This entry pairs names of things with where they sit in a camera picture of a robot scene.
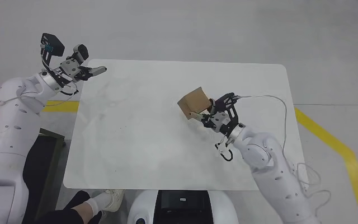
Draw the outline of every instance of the black pants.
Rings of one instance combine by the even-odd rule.
[[[87,192],[80,190],[77,194],[71,199],[71,201],[66,205],[63,210],[57,210],[48,212],[39,220],[36,224],[83,224],[82,218],[79,216],[76,210],[71,208],[82,204],[83,202],[90,199],[90,195]],[[102,212],[99,212],[95,215],[88,224],[98,224],[102,217]]]

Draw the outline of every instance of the table top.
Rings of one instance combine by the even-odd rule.
[[[99,60],[107,71],[85,82],[64,185],[86,189],[258,190],[238,150],[223,160],[222,135],[187,120],[177,105],[202,87],[209,98],[274,95],[288,107],[285,154],[304,162],[284,66],[211,62]],[[284,140],[284,106],[276,99],[240,99],[239,121]]]

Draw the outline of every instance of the shoe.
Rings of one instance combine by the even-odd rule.
[[[112,200],[111,200],[111,203],[109,205],[107,205],[107,207],[105,207],[103,210],[109,211],[109,212],[118,211],[119,207],[121,206],[122,200],[123,200],[124,191],[125,190],[106,190],[105,192],[107,194],[111,194]]]

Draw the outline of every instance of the wire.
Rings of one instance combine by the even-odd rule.
[[[50,63],[49,64],[46,64],[44,58],[43,58],[43,55],[41,55],[41,60],[43,61],[43,64],[45,67],[49,68],[51,71],[53,70],[51,67],[50,67]]]
[[[287,126],[287,105],[286,105],[286,103],[285,103],[281,98],[279,98],[279,97],[277,97],[277,96],[272,96],[272,95],[239,96],[238,99],[241,99],[241,98],[249,98],[249,97],[271,97],[271,98],[280,100],[280,101],[284,104],[284,106],[285,106],[285,121],[284,121],[284,143],[283,143],[283,146],[282,146],[282,155],[283,155],[284,159],[286,160],[287,165],[289,166],[288,161],[287,161],[287,158],[286,158],[286,156],[285,156],[285,145],[286,145],[286,137],[287,137],[287,135],[286,135],[286,126]],[[315,183],[315,184],[312,184],[312,183],[310,184],[310,183],[305,182],[305,181],[303,181],[302,179],[300,179],[299,169],[298,169],[298,168],[299,168],[299,165],[304,165],[306,168],[311,169],[311,170],[318,176],[318,182]],[[318,191],[316,191],[316,192],[313,192],[313,193],[310,194],[310,195],[306,195],[306,194],[305,194],[305,192],[304,192],[304,190],[303,190],[304,188],[303,188],[302,184],[307,184],[307,185],[310,185],[310,186],[314,186],[314,185],[319,185],[319,184],[321,184],[321,182],[322,182],[322,179],[321,179],[320,174],[319,174],[317,171],[315,171],[312,167],[310,167],[309,165],[307,165],[306,163],[303,163],[303,162],[297,163],[297,176],[296,176],[296,178],[297,178],[297,180],[298,180],[298,182],[299,182],[299,184],[300,184],[301,190],[302,190],[302,192],[303,192],[303,194],[304,194],[304,196],[305,196],[306,198],[311,198],[313,195],[319,194],[319,193],[324,193],[324,192],[328,193],[328,198],[327,198],[327,200],[326,200],[325,202],[323,202],[322,204],[320,204],[320,205],[319,205],[317,208],[315,208],[315,210],[314,210],[314,215],[317,217],[318,210],[319,210],[320,208],[322,208],[323,206],[325,206],[325,205],[331,200],[331,197],[332,197],[331,191],[329,191],[329,190],[318,190]]]
[[[285,120],[284,120],[284,143],[282,145],[282,155],[284,156],[285,160],[287,161],[286,159],[286,156],[285,156],[285,145],[286,145],[286,138],[287,138],[287,135],[286,135],[286,123],[287,123],[287,106],[286,106],[286,103],[279,97],[277,96],[272,96],[272,95],[261,95],[261,96],[255,96],[255,95],[251,95],[251,96],[239,96],[238,100],[241,99],[241,98],[249,98],[249,97],[271,97],[271,98],[274,98],[274,99],[277,99],[277,100],[280,100],[281,103],[284,104],[284,107],[285,107]]]
[[[45,106],[40,100],[38,100],[38,99],[36,99],[36,98],[34,98],[34,97],[31,97],[31,96],[19,96],[19,97],[14,97],[14,98],[8,99],[8,100],[6,100],[6,101],[1,101],[1,100],[0,100],[0,106],[5,105],[6,103],[8,103],[8,102],[10,102],[10,101],[12,101],[12,100],[21,99],[21,98],[31,98],[31,99],[34,99],[34,100],[38,101],[42,106]]]
[[[52,104],[52,105],[47,105],[47,106],[58,106],[58,105],[60,105],[60,104],[64,104],[65,102],[69,101],[69,100],[74,96],[74,94],[75,94],[76,92],[78,92],[78,87],[77,87],[76,83],[74,83],[74,82],[71,82],[71,83],[73,83],[73,84],[75,85],[76,89],[74,90],[72,86],[65,85],[65,86],[70,87],[72,90],[74,90],[73,93],[72,93],[72,95],[71,95],[69,98],[67,98],[65,101],[62,101],[62,102],[60,102],[60,103],[58,103],[58,104]]]

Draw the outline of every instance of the cardboard box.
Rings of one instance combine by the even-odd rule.
[[[211,106],[211,102],[203,92],[202,88],[199,87],[183,96],[183,98],[179,100],[178,105],[189,120],[192,118],[190,112],[201,113]]]

